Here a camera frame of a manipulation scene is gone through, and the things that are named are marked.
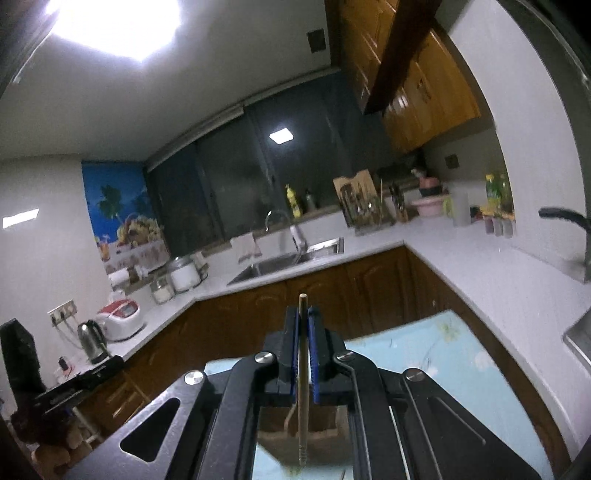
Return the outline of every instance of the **stainless steel sink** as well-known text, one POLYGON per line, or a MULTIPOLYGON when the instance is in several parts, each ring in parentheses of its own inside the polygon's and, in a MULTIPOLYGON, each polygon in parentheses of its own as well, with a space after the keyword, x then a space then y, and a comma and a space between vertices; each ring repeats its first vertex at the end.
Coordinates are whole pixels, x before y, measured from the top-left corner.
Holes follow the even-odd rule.
POLYGON ((298 253, 292 253, 253 263, 242 270, 228 283, 228 285, 279 272, 279 270, 284 270, 286 268, 310 262, 318 258, 341 254, 343 253, 344 249, 345 242, 343 237, 333 238, 332 240, 321 242, 308 247, 307 250, 301 255, 298 253))

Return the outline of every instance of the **ceiling light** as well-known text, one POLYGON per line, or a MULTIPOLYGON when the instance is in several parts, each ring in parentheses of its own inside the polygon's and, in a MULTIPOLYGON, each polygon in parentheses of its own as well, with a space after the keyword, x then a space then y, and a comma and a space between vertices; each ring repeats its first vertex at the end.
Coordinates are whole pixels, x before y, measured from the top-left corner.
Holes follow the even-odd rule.
POLYGON ((289 140, 293 140, 294 136, 287 128, 283 128, 277 132, 273 132, 271 135, 269 135, 269 138, 276 144, 281 145, 282 143, 289 142, 289 140))
POLYGON ((4 217, 2 219, 2 228, 8 228, 11 225, 16 225, 17 223, 23 223, 27 220, 34 220, 37 218, 37 214, 39 213, 39 209, 36 208, 34 210, 29 210, 28 212, 17 213, 11 217, 4 217))
POLYGON ((52 0, 51 31, 86 47, 141 61, 172 41, 180 25, 176 0, 52 0))

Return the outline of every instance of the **wall switch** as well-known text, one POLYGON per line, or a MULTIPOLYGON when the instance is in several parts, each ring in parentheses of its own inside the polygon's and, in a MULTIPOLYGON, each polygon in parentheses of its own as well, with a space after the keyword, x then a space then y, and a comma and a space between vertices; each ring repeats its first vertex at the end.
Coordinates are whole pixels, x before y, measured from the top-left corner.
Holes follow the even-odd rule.
POLYGON ((70 300, 47 312, 53 326, 59 325, 64 320, 78 313, 74 300, 70 300))
POLYGON ((457 155, 455 153, 452 153, 451 155, 445 157, 445 165, 447 165, 447 168, 449 168, 450 170, 453 170, 454 168, 459 168, 460 163, 457 160, 457 155))

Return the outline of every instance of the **table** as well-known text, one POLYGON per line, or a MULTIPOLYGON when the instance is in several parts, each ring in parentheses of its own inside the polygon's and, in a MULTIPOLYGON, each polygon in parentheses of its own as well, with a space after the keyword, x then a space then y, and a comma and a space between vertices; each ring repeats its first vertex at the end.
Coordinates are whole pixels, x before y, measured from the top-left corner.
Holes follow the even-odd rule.
MULTIPOLYGON (((395 372, 424 370, 482 424, 527 461, 543 480, 554 475, 544 448, 511 387, 468 326, 451 311, 345 342, 347 348, 395 372)), ((206 374, 238 359, 209 362, 206 374)), ((350 465, 289 468, 257 445, 252 478, 352 480, 350 465)))

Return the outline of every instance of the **silver screw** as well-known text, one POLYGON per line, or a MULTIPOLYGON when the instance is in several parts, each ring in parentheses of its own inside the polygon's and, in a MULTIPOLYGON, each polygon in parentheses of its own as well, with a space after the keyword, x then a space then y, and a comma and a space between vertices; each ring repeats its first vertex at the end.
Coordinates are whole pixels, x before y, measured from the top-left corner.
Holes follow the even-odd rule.
POLYGON ((339 353, 336 358, 342 362, 348 362, 353 358, 354 354, 355 352, 352 352, 351 350, 345 350, 343 353, 339 353))
POLYGON ((255 362, 258 364, 270 364, 275 361, 275 355, 271 352, 258 352, 255 355, 255 362))
POLYGON ((409 368, 406 370, 405 376, 411 382, 420 382, 425 379, 425 372, 419 368, 409 368))
POLYGON ((192 370, 185 374, 185 383, 187 385, 198 385, 200 384, 205 376, 199 370, 192 370))

